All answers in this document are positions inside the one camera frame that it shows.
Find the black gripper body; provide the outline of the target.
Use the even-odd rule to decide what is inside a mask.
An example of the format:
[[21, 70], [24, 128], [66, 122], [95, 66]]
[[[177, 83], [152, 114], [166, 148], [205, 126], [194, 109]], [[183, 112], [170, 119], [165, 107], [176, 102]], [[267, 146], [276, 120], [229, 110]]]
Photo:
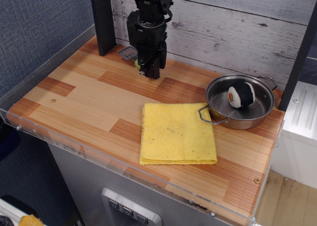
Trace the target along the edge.
[[161, 11], [136, 10], [127, 18], [130, 45], [137, 50], [135, 65], [138, 69], [154, 66], [164, 69], [166, 64], [166, 21]]

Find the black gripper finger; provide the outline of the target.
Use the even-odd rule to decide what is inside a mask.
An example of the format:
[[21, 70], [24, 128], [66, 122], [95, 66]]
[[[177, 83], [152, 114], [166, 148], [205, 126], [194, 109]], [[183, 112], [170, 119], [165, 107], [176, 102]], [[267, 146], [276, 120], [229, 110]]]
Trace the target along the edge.
[[159, 72], [159, 59], [151, 59], [145, 65], [146, 71], [145, 76], [152, 79], [159, 79], [160, 72]]
[[147, 63], [140, 63], [139, 61], [137, 61], [137, 67], [139, 69], [140, 76], [148, 76], [149, 65]]

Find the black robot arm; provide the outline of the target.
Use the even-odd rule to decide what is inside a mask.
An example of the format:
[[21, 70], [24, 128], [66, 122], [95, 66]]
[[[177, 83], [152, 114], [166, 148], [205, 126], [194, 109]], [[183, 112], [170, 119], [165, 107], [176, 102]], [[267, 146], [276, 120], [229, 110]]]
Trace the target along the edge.
[[[139, 74], [152, 79], [159, 78], [165, 67], [167, 45], [166, 28], [172, 19], [172, 0], [134, 0], [136, 11], [127, 18], [130, 47], [139, 68]], [[99, 54], [104, 56], [116, 44], [110, 0], [91, 0]]]

